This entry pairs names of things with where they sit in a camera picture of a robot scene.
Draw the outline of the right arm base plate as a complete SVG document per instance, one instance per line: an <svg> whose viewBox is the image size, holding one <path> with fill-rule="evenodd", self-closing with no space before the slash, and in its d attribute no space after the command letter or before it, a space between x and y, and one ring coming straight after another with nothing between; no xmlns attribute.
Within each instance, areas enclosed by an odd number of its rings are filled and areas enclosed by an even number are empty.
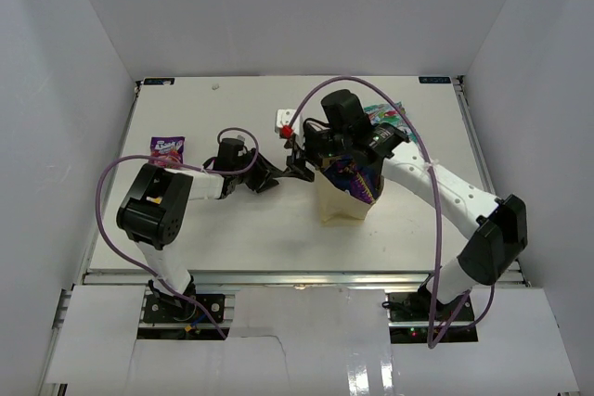
<svg viewBox="0 0 594 396"><path fill-rule="evenodd" d="M435 320L445 322L448 320L461 297L456 298L447 305L437 305ZM393 292L386 295L386 300L381 307L388 312L391 322L428 322L430 315L430 301L420 297L417 292Z"/></svg>

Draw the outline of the dark blue snack bag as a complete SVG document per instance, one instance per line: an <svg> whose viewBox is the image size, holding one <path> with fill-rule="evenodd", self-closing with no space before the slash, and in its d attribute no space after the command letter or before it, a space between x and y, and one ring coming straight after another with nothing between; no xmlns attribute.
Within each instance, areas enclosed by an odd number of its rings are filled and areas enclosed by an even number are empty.
<svg viewBox="0 0 594 396"><path fill-rule="evenodd" d="M381 196L381 176L368 166L358 165L352 158L335 160L323 174L336 188L368 205Z"/></svg>

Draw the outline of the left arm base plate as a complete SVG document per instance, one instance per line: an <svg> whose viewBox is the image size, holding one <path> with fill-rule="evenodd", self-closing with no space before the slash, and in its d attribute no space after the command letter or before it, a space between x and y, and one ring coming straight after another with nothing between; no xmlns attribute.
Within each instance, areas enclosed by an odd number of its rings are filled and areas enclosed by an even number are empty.
<svg viewBox="0 0 594 396"><path fill-rule="evenodd" d="M212 316L216 323L224 320L226 296L224 294L198 294L194 297ZM149 293L141 316L145 324L209 323L210 319L200 308L185 301L158 299Z"/></svg>

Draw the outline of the beige paper bag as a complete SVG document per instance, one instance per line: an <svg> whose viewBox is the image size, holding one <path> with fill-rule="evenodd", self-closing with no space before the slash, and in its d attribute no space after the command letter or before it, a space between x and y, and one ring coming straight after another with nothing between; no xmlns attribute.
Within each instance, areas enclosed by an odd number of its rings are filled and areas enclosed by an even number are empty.
<svg viewBox="0 0 594 396"><path fill-rule="evenodd" d="M326 225L356 225L362 223L371 208L379 201L368 205L336 188L323 174L315 175L316 199L321 223Z"/></svg>

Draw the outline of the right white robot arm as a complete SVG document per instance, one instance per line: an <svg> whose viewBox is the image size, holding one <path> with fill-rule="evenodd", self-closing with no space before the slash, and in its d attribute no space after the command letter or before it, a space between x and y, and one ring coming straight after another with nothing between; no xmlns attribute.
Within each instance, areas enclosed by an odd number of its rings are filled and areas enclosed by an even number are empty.
<svg viewBox="0 0 594 396"><path fill-rule="evenodd" d="M525 203L485 192L434 163L420 137L389 122L374 122L358 97L339 90L322 100L326 121L310 126L299 109L281 109L276 131L294 152L322 171L348 158L397 183L433 206L466 237L461 253L438 263L418 290L420 312L438 321L476 285L493 286L527 246Z"/></svg>

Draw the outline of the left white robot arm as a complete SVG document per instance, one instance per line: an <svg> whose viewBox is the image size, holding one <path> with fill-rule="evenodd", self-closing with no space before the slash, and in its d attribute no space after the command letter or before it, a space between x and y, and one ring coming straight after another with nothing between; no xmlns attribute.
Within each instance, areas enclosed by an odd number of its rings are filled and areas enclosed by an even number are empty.
<svg viewBox="0 0 594 396"><path fill-rule="evenodd" d="M262 193L283 177L299 176L292 166L280 170L238 138L224 138L217 155L205 165L215 172L176 171L147 163L123 199L116 224L144 255L153 273L148 282L160 307L174 320L196 312L195 285L174 241L182 229L187 203L196 199L224 199L238 185Z"/></svg>

